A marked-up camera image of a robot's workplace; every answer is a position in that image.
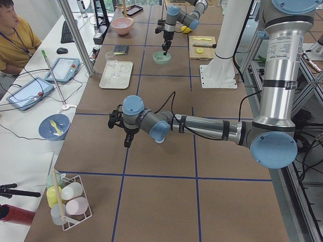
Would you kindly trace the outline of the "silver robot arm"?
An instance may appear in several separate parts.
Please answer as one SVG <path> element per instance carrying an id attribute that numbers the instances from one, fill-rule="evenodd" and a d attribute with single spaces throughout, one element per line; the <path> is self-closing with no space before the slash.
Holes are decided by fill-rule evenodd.
<path id="1" fill-rule="evenodd" d="M 229 88 L 228 64 L 232 63 L 245 20 L 250 14 L 253 1 L 228 1 L 214 59 L 200 66 L 203 88 Z M 195 1 L 192 17 L 180 17 L 177 6 L 167 10 L 165 41 L 167 51 L 176 22 L 194 29 L 200 15 L 206 10 L 207 1 Z M 265 56 L 264 77 L 258 113 L 252 121 L 203 118 L 155 111 L 147 108 L 141 97 L 130 95 L 110 113 L 107 126 L 121 127 L 126 132 L 124 146 L 130 148 L 134 135 L 145 131 L 157 143 L 165 140 L 172 130 L 190 132 L 205 139 L 231 141 L 250 150 L 253 159 L 260 165 L 279 169 L 290 165 L 297 156 L 294 140 L 295 124 L 292 122 L 292 103 L 297 88 L 297 76 L 302 60 L 305 34 L 314 24 L 316 8 L 322 1 L 260 1 L 257 30 L 268 39 Z"/>
<path id="2" fill-rule="evenodd" d="M 199 19 L 201 15 L 206 11 L 208 7 L 208 1 L 198 0 L 198 1 L 187 1 L 188 3 L 195 6 L 191 13 L 185 13 L 178 6 L 169 5 L 167 7 L 166 19 L 160 19 L 157 22 L 157 27 L 155 33 L 163 32 L 164 43 L 162 44 L 163 55 L 166 56 L 174 37 L 176 23 L 179 22 L 184 26 L 195 30 L 199 25 Z"/>

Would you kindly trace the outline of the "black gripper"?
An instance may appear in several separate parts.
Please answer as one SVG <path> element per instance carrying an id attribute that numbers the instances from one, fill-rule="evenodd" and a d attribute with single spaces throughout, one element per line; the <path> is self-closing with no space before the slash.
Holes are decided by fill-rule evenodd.
<path id="1" fill-rule="evenodd" d="M 113 129 L 114 126 L 117 126 L 119 128 L 123 128 L 124 131 L 126 132 L 124 146 L 126 148 L 130 148 L 132 141 L 134 139 L 134 135 L 139 132 L 139 128 L 126 127 L 124 120 L 123 120 L 123 112 L 119 110 L 122 106 L 123 106 L 122 104 L 119 104 L 117 106 L 117 108 L 109 114 L 109 121 L 107 123 L 107 126 L 109 129 Z"/>
<path id="2" fill-rule="evenodd" d="M 155 29 L 155 34 L 163 32 L 163 38 L 164 38 L 164 43 L 162 44 L 162 49 L 164 51 L 164 56 L 167 55 L 170 47 L 172 40 L 174 38 L 174 25 L 165 25 L 164 27 L 157 27 Z"/>

